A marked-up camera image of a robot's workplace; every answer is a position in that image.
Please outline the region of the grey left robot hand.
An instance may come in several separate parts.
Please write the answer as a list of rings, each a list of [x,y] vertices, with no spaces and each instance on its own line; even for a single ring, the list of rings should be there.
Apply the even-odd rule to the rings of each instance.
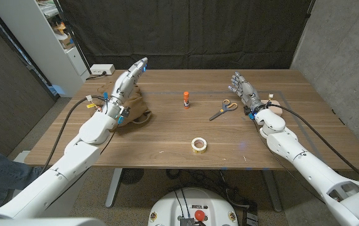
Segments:
[[[121,113],[121,107],[131,96],[134,86],[137,84],[140,76],[145,72],[148,59],[144,57],[130,66],[123,72],[115,82],[111,92],[111,98],[104,105],[103,112],[112,118],[116,118]]]

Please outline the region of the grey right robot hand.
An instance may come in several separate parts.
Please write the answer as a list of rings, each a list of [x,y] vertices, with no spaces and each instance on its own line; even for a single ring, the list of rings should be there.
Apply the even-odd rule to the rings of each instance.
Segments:
[[[235,72],[232,76],[231,83],[228,88],[241,98],[242,103],[251,113],[258,113],[264,108],[257,90],[239,72]]]

